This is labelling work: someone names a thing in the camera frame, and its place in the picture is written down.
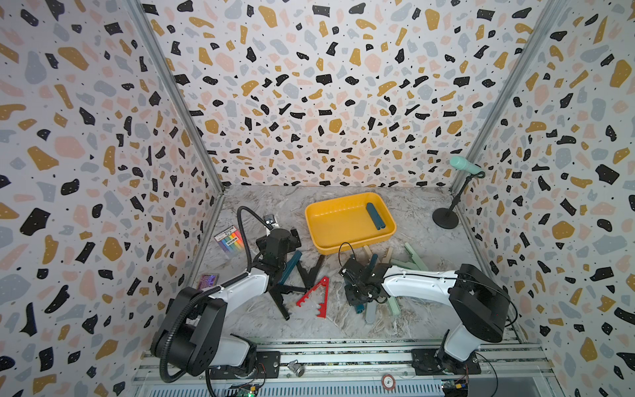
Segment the mint green pruning pliers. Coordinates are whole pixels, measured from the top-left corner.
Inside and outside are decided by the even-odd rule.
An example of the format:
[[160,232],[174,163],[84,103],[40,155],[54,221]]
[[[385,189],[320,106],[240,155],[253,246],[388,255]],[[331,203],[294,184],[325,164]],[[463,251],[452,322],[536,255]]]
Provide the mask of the mint green pruning pliers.
[[396,316],[396,317],[400,316],[401,314],[400,306],[395,297],[388,298],[387,304],[392,316]]

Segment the dark teal pruning pliers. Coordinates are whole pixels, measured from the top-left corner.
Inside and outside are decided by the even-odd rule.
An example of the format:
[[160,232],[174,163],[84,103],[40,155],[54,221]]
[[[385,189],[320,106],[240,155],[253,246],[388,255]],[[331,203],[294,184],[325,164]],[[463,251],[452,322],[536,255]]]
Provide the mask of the dark teal pruning pliers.
[[376,209],[375,205],[373,205],[373,203],[367,203],[366,204],[366,211],[369,214],[372,222],[375,225],[375,228],[377,230],[382,230],[384,228],[386,228],[386,224],[385,221],[383,220],[383,218],[380,216],[378,210]]

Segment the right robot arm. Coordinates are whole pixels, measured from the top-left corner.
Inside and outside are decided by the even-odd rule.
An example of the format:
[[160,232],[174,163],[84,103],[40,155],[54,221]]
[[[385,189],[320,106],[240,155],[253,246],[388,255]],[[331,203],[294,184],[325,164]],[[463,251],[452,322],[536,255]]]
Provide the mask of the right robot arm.
[[434,272],[384,263],[363,266],[351,258],[340,275],[349,282],[345,294],[351,306],[406,297],[452,307],[460,323],[446,332],[434,355],[436,364],[447,370],[464,367],[482,344],[501,342],[508,327],[509,294],[471,264]]

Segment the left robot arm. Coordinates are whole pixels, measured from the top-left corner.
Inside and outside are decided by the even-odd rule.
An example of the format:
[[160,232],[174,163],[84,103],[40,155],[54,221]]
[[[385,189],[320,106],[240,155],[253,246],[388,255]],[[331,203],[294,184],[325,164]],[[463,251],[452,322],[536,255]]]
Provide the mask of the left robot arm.
[[240,377],[256,370],[256,345],[225,334],[224,321],[232,311],[279,284],[287,255],[300,248],[301,241],[296,229],[275,228],[257,245],[260,252],[250,269],[210,289],[186,287],[171,301],[150,346],[160,360],[163,382],[201,375],[210,367],[231,368]]

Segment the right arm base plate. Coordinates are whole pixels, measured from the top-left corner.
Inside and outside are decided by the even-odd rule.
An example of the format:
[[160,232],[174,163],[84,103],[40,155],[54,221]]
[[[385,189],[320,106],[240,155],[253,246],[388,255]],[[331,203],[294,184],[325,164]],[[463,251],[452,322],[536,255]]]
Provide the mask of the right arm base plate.
[[413,349],[411,354],[416,375],[479,375],[482,372],[476,350],[464,362],[450,356],[442,347]]

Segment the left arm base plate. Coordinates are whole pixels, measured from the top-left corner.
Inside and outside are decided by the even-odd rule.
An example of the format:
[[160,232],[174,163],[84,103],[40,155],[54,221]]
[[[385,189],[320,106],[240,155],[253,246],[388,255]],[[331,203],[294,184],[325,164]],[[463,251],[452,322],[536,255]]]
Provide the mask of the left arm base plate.
[[211,366],[209,374],[212,380],[263,380],[275,379],[279,377],[280,368],[279,351],[249,352],[244,362],[237,366]]

